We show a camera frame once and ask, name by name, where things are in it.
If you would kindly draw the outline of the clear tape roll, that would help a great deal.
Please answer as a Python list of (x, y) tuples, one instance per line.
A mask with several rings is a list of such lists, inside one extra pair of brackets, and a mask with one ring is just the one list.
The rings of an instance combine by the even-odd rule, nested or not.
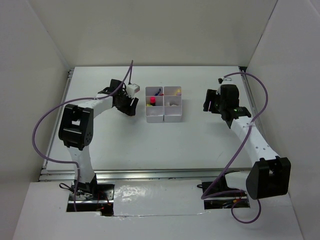
[(151, 109), (149, 112), (150, 116), (161, 116), (163, 114), (161, 109)]

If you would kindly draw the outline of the pastel yellow highlighter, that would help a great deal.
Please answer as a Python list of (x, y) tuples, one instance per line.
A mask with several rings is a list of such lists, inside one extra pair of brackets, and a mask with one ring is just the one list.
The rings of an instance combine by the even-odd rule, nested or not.
[(182, 93), (180, 88), (178, 88), (178, 89), (176, 90), (175, 95), (176, 95), (177, 93)]

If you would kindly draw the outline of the pink white stapler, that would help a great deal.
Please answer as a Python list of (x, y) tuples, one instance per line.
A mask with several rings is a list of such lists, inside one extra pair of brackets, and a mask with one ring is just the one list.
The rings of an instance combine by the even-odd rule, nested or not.
[(167, 105), (168, 106), (178, 106), (179, 104), (174, 101), (169, 101), (169, 102), (167, 102)]

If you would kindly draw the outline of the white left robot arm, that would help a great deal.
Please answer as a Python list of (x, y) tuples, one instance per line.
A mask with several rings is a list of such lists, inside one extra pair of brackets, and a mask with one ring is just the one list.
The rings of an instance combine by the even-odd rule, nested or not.
[(135, 94), (140, 86), (111, 79), (110, 85), (99, 91), (94, 99), (67, 104), (64, 107), (58, 137), (66, 146), (75, 164), (74, 189), (86, 199), (97, 197), (99, 187), (93, 170), (89, 145), (94, 135), (94, 119), (101, 113), (116, 108), (127, 116), (136, 114), (139, 99)]

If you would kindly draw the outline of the black pink highlighter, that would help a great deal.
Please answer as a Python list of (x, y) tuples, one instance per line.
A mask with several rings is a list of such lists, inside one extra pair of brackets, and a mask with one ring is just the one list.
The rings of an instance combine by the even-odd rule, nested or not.
[(149, 101), (150, 101), (150, 105), (156, 106), (157, 99), (155, 96), (150, 97)]

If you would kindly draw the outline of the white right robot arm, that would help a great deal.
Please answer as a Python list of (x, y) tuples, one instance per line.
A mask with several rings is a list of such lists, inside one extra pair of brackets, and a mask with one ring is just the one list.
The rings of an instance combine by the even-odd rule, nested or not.
[(252, 164), (250, 171), (224, 172), (218, 184), (223, 196), (235, 189), (246, 192), (253, 200), (286, 195), (289, 188), (291, 162), (280, 157), (257, 129), (249, 110), (239, 105), (239, 90), (234, 84), (208, 89), (203, 110), (221, 115), (227, 126), (240, 139)]

